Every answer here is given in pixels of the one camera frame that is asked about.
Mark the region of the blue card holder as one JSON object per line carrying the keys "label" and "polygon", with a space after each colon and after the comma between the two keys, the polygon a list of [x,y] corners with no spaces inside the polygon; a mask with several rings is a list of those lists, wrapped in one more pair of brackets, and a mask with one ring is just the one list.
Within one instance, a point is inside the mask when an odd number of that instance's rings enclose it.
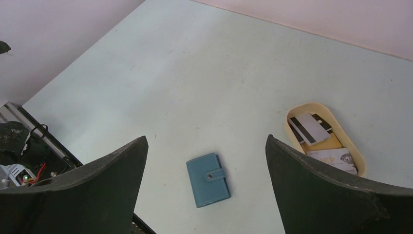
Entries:
{"label": "blue card holder", "polygon": [[186,166],[197,208],[231,198],[226,172],[216,153],[193,158]]}

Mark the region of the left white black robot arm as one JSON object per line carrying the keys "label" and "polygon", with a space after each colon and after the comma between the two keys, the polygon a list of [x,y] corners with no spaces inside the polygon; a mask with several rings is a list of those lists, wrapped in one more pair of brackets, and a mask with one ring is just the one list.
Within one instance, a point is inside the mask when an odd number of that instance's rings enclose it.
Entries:
{"label": "left white black robot arm", "polygon": [[0,124],[0,164],[28,165],[24,161],[23,150],[29,130],[18,121],[8,121]]}

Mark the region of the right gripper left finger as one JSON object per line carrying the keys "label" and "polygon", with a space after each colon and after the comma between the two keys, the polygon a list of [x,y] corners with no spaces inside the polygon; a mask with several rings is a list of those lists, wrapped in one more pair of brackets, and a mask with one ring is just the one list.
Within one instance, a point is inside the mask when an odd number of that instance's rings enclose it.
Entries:
{"label": "right gripper left finger", "polygon": [[148,148],[141,136],[32,187],[1,190],[1,233],[128,234]]}

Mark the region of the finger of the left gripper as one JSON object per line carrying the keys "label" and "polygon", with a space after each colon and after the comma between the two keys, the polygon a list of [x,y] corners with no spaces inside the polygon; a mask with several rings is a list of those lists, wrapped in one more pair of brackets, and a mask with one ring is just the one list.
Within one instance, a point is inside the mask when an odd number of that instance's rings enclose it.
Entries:
{"label": "finger of the left gripper", "polygon": [[0,54],[8,53],[11,47],[4,41],[0,41]]}

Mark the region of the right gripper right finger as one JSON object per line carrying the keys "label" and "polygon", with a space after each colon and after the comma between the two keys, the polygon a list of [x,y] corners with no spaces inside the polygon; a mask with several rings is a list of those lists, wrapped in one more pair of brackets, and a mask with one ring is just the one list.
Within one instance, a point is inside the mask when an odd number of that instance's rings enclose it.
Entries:
{"label": "right gripper right finger", "polygon": [[269,135],[266,161],[287,234],[410,234],[413,191],[344,172]]}

